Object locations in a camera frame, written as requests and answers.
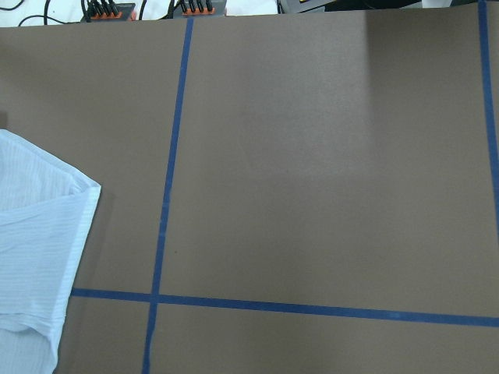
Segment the lower orange black usb hub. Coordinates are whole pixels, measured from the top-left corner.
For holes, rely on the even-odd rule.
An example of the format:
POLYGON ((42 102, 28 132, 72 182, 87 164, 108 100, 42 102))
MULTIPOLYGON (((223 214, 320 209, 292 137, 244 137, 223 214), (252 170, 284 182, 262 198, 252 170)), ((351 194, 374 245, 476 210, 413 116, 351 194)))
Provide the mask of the lower orange black usb hub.
POLYGON ((213 17, 225 14, 226 1, 215 0, 184 0, 174 1, 172 7, 167 12, 167 17, 188 18, 188 17, 213 17))

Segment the upper orange black usb hub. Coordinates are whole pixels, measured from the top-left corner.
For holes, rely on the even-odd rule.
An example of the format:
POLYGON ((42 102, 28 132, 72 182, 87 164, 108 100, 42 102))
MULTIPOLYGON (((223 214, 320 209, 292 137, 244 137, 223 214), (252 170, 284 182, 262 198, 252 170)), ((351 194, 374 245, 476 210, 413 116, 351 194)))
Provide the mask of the upper orange black usb hub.
POLYGON ((134 2, 117 2, 112 0, 81 1, 81 23, 118 22, 136 20, 136 4, 134 2))

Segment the light blue button-up shirt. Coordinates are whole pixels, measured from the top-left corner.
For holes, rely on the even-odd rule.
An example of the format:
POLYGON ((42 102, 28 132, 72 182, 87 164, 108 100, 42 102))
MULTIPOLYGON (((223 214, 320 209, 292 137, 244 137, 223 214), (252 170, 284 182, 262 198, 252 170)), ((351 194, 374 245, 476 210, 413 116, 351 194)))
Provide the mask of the light blue button-up shirt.
POLYGON ((1 131, 1 371, 52 373, 100 185, 1 131))

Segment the orange black usb hub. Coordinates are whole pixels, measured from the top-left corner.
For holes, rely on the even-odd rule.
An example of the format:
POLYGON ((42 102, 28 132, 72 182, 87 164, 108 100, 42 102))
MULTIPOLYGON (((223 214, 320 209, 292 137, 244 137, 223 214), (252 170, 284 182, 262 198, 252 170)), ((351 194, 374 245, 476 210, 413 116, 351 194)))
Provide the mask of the orange black usb hub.
POLYGON ((81 1, 81 23, 118 22, 136 20, 136 4, 134 2, 117 2, 112 0, 81 1))
POLYGON ((213 17, 225 14, 226 1, 215 0, 184 0, 174 1, 172 7, 167 12, 167 17, 188 18, 188 17, 213 17))

